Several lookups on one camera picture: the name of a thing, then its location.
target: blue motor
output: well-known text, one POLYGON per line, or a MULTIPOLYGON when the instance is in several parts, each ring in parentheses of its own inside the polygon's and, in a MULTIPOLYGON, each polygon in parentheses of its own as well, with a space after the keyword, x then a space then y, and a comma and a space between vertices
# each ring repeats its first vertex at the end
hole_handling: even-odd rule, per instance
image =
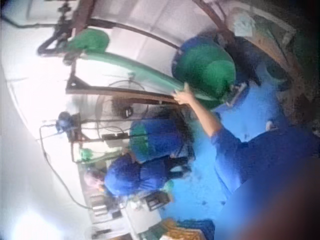
POLYGON ((58 133, 66 132, 69 138, 71 130, 75 128, 74 118, 67 111, 61 112, 58 116, 58 120, 55 123, 55 128, 58 133))

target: green hose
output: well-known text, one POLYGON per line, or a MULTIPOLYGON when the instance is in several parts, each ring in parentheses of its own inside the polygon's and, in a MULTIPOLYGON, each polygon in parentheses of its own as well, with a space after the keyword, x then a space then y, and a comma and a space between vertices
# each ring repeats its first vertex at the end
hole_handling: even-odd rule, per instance
MULTIPOLYGON (((131 60, 129 58, 119 56, 110 52, 97 52, 92 50, 85 51, 86 56, 82 57, 83 59, 99 61, 104 63, 109 63, 117 65, 126 69, 129 69, 136 73, 142 73, 147 78, 161 83, 163 86, 173 88, 176 90, 182 90, 184 88, 184 83, 176 80, 175 78, 168 76, 160 71, 157 71, 149 66, 131 60)), ((216 101, 216 99, 208 96, 204 92, 195 89, 195 96, 198 99, 205 101, 216 101)))

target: blue floor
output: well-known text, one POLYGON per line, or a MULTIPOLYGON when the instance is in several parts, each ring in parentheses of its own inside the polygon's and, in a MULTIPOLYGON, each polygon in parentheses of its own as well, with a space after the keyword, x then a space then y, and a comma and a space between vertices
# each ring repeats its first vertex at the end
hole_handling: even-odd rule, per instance
MULTIPOLYGON (((268 76, 263 76, 263 73, 260 75, 262 85, 248 88, 239 104, 233 108, 221 105, 215 109, 220 113, 223 125, 242 141, 249 141, 263 133, 268 120, 273 120, 278 127, 288 124, 276 98, 276 86, 268 76)), ((216 220, 223 207, 222 201, 225 201, 214 171, 216 150, 198 122, 191 123, 191 128, 196 155, 192 174, 186 179, 174 181, 174 202, 161 209, 160 214, 162 218, 171 217, 175 220, 216 220)))

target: blue barrel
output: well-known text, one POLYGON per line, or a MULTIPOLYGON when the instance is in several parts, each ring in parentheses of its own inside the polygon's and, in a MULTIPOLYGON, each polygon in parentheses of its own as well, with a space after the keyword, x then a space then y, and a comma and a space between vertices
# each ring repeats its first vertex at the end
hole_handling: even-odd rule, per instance
POLYGON ((130 148, 141 163, 176 153, 183 135, 172 119, 139 120, 131 124, 130 148))

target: hair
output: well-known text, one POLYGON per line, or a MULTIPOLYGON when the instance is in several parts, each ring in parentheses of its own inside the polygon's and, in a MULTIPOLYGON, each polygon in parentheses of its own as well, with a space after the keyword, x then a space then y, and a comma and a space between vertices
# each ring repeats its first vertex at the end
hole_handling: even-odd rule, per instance
POLYGON ((103 181, 104 173, 96 168, 89 168, 83 175, 84 182, 92 187, 99 188, 101 181, 103 181))

